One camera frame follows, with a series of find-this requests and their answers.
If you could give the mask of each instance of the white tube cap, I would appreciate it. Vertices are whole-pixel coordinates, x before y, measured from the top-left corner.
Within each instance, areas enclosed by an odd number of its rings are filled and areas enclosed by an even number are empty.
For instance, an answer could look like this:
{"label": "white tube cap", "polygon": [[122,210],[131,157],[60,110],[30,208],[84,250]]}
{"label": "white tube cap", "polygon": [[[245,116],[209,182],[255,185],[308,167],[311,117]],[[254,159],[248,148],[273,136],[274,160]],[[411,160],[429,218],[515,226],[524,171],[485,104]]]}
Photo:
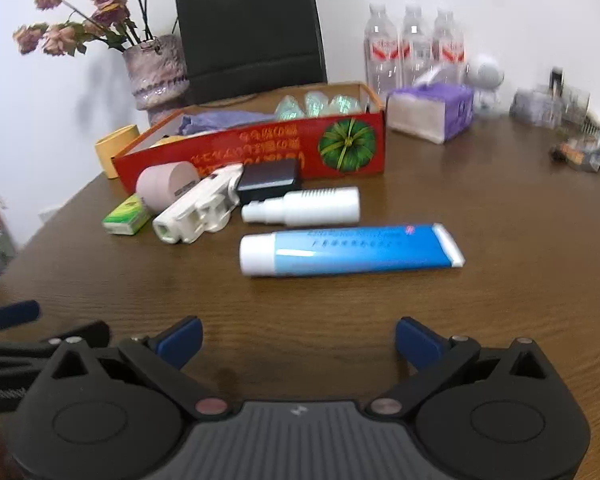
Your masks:
{"label": "white tube cap", "polygon": [[275,233],[242,237],[240,270],[245,276],[275,276],[275,257]]}
{"label": "white tube cap", "polygon": [[451,261],[451,266],[464,266],[464,256],[462,256],[462,253],[460,252],[456,241],[449,234],[449,231],[447,231],[442,224],[433,224],[432,229],[434,234],[438,238],[438,241],[440,242],[442,250]]}

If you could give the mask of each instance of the purple tissue box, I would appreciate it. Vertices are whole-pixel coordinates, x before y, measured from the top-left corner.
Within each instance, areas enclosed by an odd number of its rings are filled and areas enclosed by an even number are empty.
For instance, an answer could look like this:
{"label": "purple tissue box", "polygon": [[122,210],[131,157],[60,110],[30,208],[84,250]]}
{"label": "purple tissue box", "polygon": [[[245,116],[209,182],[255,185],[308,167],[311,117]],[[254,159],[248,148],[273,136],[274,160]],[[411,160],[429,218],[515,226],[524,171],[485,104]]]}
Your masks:
{"label": "purple tissue box", "polygon": [[453,139],[473,118],[474,91],[467,86],[400,88],[387,98],[387,127],[437,144]]}

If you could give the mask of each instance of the pink tape roll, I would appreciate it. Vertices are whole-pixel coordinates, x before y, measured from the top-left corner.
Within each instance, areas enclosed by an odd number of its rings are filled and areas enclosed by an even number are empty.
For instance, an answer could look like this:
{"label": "pink tape roll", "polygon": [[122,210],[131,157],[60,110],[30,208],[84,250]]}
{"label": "pink tape roll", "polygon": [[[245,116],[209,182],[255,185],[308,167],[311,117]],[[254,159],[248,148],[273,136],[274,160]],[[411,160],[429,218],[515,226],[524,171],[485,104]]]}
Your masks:
{"label": "pink tape roll", "polygon": [[172,162],[144,170],[136,182],[136,194],[154,213],[161,213],[200,182],[190,162]]}

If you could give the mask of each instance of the red cardboard box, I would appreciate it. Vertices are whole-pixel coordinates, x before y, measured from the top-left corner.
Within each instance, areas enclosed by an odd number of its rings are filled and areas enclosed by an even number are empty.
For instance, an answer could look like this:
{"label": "red cardboard box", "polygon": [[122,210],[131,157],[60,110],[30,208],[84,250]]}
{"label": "red cardboard box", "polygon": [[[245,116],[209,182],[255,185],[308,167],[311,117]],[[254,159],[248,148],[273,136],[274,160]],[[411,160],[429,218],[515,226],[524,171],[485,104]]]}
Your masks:
{"label": "red cardboard box", "polygon": [[[359,99],[367,112],[295,121],[238,126],[212,134],[154,146],[177,133],[183,114],[209,110],[245,110],[272,114],[286,95],[302,105],[309,90]],[[338,177],[384,171],[384,117],[380,99],[362,83],[315,84],[281,88],[205,105],[194,105],[170,115],[138,137],[113,158],[123,186],[136,191],[136,181],[146,168],[168,162],[191,162],[201,177],[233,164],[256,164],[266,160],[297,158],[303,178]]]}

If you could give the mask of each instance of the plastic water bottle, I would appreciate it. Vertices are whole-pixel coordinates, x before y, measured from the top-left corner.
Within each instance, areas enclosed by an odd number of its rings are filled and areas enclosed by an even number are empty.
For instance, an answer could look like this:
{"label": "plastic water bottle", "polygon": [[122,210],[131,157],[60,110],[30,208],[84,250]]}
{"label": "plastic water bottle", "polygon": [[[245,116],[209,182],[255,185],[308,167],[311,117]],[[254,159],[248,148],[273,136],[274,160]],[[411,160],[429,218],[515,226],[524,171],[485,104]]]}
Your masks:
{"label": "plastic water bottle", "polygon": [[398,32],[384,5],[370,5],[369,10],[371,16],[365,27],[366,83],[384,100],[398,88]]}
{"label": "plastic water bottle", "polygon": [[406,6],[401,39],[402,85],[413,86],[431,68],[431,38],[424,31],[420,6]]}
{"label": "plastic water bottle", "polygon": [[433,59],[436,63],[458,65],[458,70],[453,71],[454,76],[448,76],[445,82],[460,82],[460,67],[464,65],[464,35],[450,10],[438,10],[433,28]]}

